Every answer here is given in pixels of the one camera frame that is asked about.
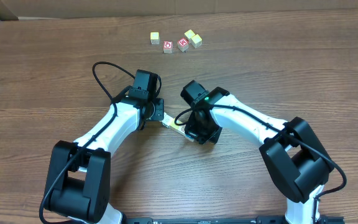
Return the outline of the white picture block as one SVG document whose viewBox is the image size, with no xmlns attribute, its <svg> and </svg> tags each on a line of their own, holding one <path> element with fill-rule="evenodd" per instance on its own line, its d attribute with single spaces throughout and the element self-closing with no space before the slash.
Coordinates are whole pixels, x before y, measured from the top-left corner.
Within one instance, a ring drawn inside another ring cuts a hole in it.
<svg viewBox="0 0 358 224">
<path fill-rule="evenodd" d="M 162 122 L 163 122 L 163 123 L 168 123 L 168 122 L 169 122 L 169 120 L 170 120 L 169 115 L 168 115 L 168 114 L 166 114 L 166 113 L 164 113 Z"/>
</svg>

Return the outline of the white block yellow sides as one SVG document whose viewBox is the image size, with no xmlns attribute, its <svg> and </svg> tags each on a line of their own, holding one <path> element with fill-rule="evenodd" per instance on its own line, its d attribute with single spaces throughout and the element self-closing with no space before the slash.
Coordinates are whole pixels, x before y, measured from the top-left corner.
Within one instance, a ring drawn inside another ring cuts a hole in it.
<svg viewBox="0 0 358 224">
<path fill-rule="evenodd" d="M 186 136 L 185 128 L 186 128 L 185 125 L 184 126 L 179 126 L 179 130 L 182 133 L 182 135 L 184 135 L 184 136 Z"/>
</svg>

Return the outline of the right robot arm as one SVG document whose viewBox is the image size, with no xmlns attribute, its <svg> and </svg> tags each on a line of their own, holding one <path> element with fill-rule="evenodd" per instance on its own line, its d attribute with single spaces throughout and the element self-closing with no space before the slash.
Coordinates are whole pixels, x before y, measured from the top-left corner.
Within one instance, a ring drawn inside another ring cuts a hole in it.
<svg viewBox="0 0 358 224">
<path fill-rule="evenodd" d="M 229 91 L 206 90 L 196 81 L 183 87 L 190 117 L 182 125 L 200 144 L 217 143 L 222 129 L 230 129 L 255 144 L 276 188 L 287 199 L 283 217 L 276 223 L 344 223 L 318 211 L 320 198 L 343 189 L 344 171 L 330 158 L 311 126 L 296 117 L 277 119 L 241 103 Z"/>
</svg>

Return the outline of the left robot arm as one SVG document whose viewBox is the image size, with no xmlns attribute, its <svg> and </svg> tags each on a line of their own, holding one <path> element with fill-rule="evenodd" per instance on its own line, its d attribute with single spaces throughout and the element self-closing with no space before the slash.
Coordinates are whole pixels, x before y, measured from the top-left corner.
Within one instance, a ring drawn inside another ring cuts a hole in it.
<svg viewBox="0 0 358 224">
<path fill-rule="evenodd" d="M 111 157 L 128 135 L 147 121 L 163 120 L 162 81 L 156 73 L 138 70 L 134 82 L 112 99 L 109 111 L 85 135 L 54 145 L 39 218 L 44 210 L 67 217 L 67 223 L 125 223 L 112 207 Z"/>
</svg>

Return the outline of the white block blue letter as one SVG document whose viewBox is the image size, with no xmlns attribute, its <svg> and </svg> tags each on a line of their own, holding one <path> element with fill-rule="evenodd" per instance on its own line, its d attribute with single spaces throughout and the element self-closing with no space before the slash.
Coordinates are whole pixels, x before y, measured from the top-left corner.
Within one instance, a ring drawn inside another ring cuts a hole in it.
<svg viewBox="0 0 358 224">
<path fill-rule="evenodd" d="M 188 133 L 185 133 L 185 137 L 187 138 L 187 140 L 193 142 L 195 139 L 193 138 L 193 136 L 191 136 L 190 134 Z"/>
</svg>

